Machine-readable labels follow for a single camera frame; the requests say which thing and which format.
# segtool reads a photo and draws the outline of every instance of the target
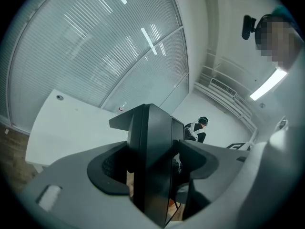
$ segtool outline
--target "white desk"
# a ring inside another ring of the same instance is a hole
[[[114,116],[53,90],[35,120],[25,161],[41,172],[42,166],[64,156],[127,140],[127,131],[109,127],[108,120]]]

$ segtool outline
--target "white ceiling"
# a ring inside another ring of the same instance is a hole
[[[279,0],[206,0],[209,41],[202,73],[236,90],[265,121],[282,114],[275,110],[276,100],[271,94],[258,101],[251,101],[249,96],[269,78],[275,67],[256,50],[254,34],[247,41],[241,34],[244,15],[256,18],[258,23],[279,4]]]

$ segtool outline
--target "black hair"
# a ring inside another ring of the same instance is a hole
[[[198,123],[203,125],[208,125],[208,118],[207,117],[200,117]]]

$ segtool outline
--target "wooden floor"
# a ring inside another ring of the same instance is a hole
[[[32,165],[25,162],[25,152],[29,136],[9,129],[0,124],[0,168],[8,183],[16,192],[37,175]]]

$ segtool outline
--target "gray machine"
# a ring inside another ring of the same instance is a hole
[[[129,131],[126,142],[64,157],[23,190],[21,201],[43,227],[165,227],[169,198],[183,186],[189,189],[179,228],[255,227],[270,218],[303,170],[304,155],[290,155],[281,142],[239,151],[185,141],[183,124],[153,104],[109,122]],[[280,130],[271,140],[284,138],[297,152],[302,131]],[[178,152],[189,179],[177,187],[172,160]],[[132,198],[127,170],[134,172]]]

